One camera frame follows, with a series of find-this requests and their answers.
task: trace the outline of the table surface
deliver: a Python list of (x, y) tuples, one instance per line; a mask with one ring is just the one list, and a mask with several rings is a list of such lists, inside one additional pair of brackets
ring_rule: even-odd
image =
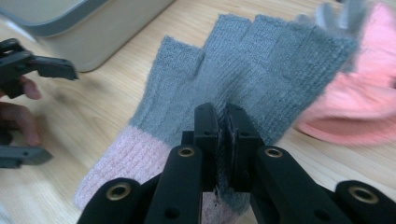
[[(254, 19), (267, 14), (292, 20), (312, 14), (319, 0), (176, 0), (98, 69), (80, 80), (28, 75), (43, 92), (38, 101), (22, 96), (12, 101), (28, 106), (39, 124), (42, 146), (54, 158), (39, 166), (0, 171), (0, 203), (15, 223), (76, 223), (80, 211), (72, 203), (81, 178), (134, 114), (142, 98), (149, 69), (165, 35), (201, 47), (221, 13)], [(335, 1), (327, 1), (337, 6)], [(396, 2), (387, 0), (393, 12)], [(17, 37), (36, 55), (48, 55), (3, 23), (2, 40)], [(23, 145), (14, 133), (15, 145)], [(288, 130), (285, 148), (320, 185), (357, 179), (396, 201), (396, 143), (377, 147), (340, 147)], [(251, 210), (239, 223), (256, 223)]]

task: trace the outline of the ribbed cuff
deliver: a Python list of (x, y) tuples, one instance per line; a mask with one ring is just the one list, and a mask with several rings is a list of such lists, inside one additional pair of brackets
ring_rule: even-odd
[(83, 209), (107, 181), (118, 177), (145, 183), (163, 171), (171, 148), (148, 133), (127, 126), (82, 179), (74, 203)]
[(187, 45), (166, 36), (161, 43), (157, 56), (148, 75), (145, 93), (136, 109), (131, 123), (140, 127), (146, 122), (151, 106), (155, 104), (166, 90), (162, 90), (164, 82), (180, 83), (194, 78), (204, 58), (204, 52), (195, 46)]

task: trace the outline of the human hand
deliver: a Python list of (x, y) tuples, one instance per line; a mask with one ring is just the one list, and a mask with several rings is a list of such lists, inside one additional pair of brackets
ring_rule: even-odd
[[(31, 79), (22, 76), (20, 82), (23, 85), (23, 92), (28, 98), (34, 100), (41, 98), (40, 91)], [(0, 128), (20, 130), (29, 146), (40, 145), (41, 140), (35, 118), (30, 110), (23, 105), (0, 102)]]
[[(329, 3), (320, 4), (315, 10), (315, 17), (300, 14), (296, 17), (299, 23), (315, 24), (332, 35), (353, 38), (360, 41), (361, 27), (366, 16), (366, 3), (364, 0), (338, 0), (342, 3), (339, 13), (333, 12)], [(341, 68), (341, 72), (354, 71), (354, 57), (352, 56)]]

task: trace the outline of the white object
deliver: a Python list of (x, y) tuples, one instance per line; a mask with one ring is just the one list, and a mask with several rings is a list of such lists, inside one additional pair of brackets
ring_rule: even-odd
[(3, 0), (0, 14), (79, 72), (100, 66), (174, 0)]

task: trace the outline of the black plastic part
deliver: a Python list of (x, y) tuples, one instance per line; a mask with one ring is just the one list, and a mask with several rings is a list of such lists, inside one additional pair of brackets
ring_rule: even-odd
[(256, 169), (279, 223), (352, 223), (286, 150), (260, 148)]
[(0, 129), (0, 146), (8, 146), (12, 142), (12, 135), (4, 130)]
[(145, 223), (201, 223), (202, 159), (196, 146), (171, 150)]
[[(377, 189), (357, 181), (340, 183), (336, 192), (325, 189), (286, 150), (264, 147), (242, 108), (227, 105), (225, 113), (231, 187), (238, 192), (250, 192), (250, 204), (258, 223), (396, 223), (396, 203)], [(131, 200), (129, 203), (101, 199), (109, 187), (118, 183), (112, 182), (93, 196), (85, 209), (90, 212), (84, 210), (85, 221), (78, 224), (200, 223), (204, 178), (214, 175), (203, 173), (203, 166), (216, 166), (203, 159), (210, 155), (211, 162), (219, 162), (211, 156), (219, 155), (221, 133), (209, 104), (196, 108), (195, 123), (194, 131), (183, 132), (181, 146), (170, 152), (161, 177), (157, 175), (137, 186), (133, 191), (136, 196), (122, 199)], [(364, 191), (367, 189), (378, 201), (367, 204), (356, 196), (351, 198), (350, 187), (358, 187), (360, 191), (355, 194), (360, 199), (370, 200), (370, 193)]]
[(219, 125), (212, 104), (195, 108), (193, 144), (204, 152), (203, 191), (213, 191), (217, 180), (216, 153), (219, 146)]
[(23, 165), (39, 165), (52, 158), (42, 147), (0, 146), (0, 168), (19, 168)]
[(225, 165), (230, 187), (239, 192), (250, 192), (254, 176), (254, 158), (264, 142), (243, 108), (227, 105), (225, 121)]
[(72, 63), (64, 59), (35, 56), (15, 38), (0, 42), (0, 90), (9, 98), (23, 94), (20, 77), (37, 71), (42, 77), (77, 79)]
[(78, 224), (128, 224), (138, 223), (136, 211), (139, 210), (139, 199), (142, 189), (132, 179), (117, 178), (106, 182), (93, 195)]
[(396, 203), (360, 181), (340, 182), (334, 199), (354, 223), (396, 223)]

